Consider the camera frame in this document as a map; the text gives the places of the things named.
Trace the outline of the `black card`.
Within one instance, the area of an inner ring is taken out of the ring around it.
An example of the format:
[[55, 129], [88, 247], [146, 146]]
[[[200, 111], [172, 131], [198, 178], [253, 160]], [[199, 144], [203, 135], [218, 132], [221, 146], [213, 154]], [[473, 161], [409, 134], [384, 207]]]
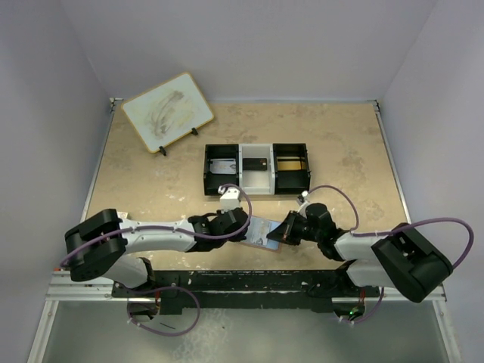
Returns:
[[268, 160], [261, 157], [243, 158], [242, 170], [247, 172], [265, 172], [268, 170]]

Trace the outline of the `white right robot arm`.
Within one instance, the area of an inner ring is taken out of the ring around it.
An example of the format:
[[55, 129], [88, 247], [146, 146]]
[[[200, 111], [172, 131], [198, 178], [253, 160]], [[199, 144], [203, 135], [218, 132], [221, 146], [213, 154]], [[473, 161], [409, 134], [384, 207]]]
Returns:
[[366, 286], [390, 287], [419, 303], [454, 271], [448, 258], [408, 224], [388, 235], [357, 237], [338, 227], [322, 203], [289, 212], [267, 238], [291, 246], [312, 241], [326, 258], [342, 262], [336, 285], [345, 296]]

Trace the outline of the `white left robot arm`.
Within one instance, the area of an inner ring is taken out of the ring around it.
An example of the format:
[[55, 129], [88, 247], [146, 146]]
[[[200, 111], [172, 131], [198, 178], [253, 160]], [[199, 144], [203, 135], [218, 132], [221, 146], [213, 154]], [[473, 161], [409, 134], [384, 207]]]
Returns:
[[251, 212], [236, 207], [177, 222], [137, 222], [104, 209], [64, 235], [67, 254], [60, 265], [75, 282], [104, 277], [134, 291], [153, 293], [156, 282], [147, 251], [209, 252], [245, 239]]

